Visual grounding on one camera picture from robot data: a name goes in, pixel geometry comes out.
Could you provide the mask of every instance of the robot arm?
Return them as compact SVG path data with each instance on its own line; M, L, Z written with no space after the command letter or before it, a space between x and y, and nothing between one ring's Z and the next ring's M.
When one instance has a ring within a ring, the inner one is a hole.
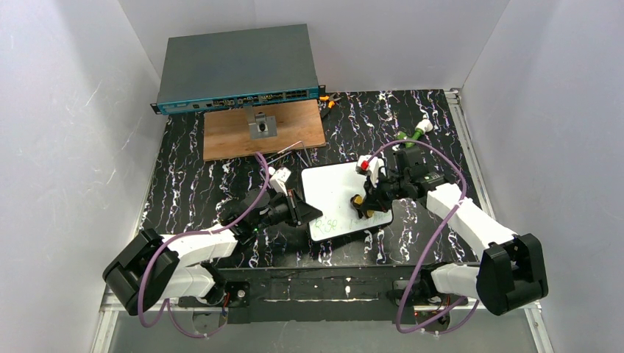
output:
M248 244L259 229L279 223L296 227L323 215L306 204L296 192L286 187L290 171L281 168L272 173L269 189L255 208L234 227L212 235L195 235L171 243L156 259L145 292L145 310L159 299L195 296L200 301L217 302L223 297L225 279L210 264L213 259L229 257L238 244ZM230 223L244 212L259 190L248 193L234 211L223 219ZM209 230L221 229L217 224ZM163 241L153 229L142 230L109 264L102 277L130 315L138 314L138 290L149 259Z
M461 191L441 174L429 172L419 147L394 153L397 170L369 156L358 161L357 172L366 174L366 195L352 198L360 217L385 212L395 199L417 200L438 217L444 218L457 204ZM517 235L497 223L465 198L449 221L475 251L481 263L437 263L424 266L417 288L419 296L430 298L454 293L480 299L495 315L521 307L548 294L542 245L532 234Z

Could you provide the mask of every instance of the white wall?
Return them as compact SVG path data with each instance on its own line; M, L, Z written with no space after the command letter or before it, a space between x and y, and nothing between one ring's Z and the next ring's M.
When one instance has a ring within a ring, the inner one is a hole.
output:
M156 71L167 39L307 23L329 90L461 87L509 0L120 0Z
M0 2L0 351L86 352L164 118L119 3Z
M624 3L511 0L464 87L499 219L544 246L557 352L624 338Z

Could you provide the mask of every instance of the wooden board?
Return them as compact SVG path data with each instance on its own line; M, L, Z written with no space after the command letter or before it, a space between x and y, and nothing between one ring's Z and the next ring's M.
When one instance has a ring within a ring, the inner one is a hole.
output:
M273 115L277 121L277 136L252 140L243 109L223 110L204 114L204 160L243 157L280 151L302 140L306 147L325 145L316 100L293 101L254 107L254 113Z

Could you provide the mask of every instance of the whiteboard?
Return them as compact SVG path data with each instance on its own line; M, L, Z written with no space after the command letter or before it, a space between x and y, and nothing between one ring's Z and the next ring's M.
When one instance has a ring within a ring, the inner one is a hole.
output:
M351 206L355 194L364 195L366 176L355 171L356 162L306 168L301 172L305 202L323 211L308 224L313 241L321 241L392 222L392 210L358 217Z

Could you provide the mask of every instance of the white cap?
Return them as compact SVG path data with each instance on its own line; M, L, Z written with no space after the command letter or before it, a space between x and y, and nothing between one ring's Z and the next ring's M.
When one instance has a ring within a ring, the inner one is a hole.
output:
M416 128L421 129L424 132L429 132L433 130L433 124L429 121L429 119L422 119L418 125L416 125Z

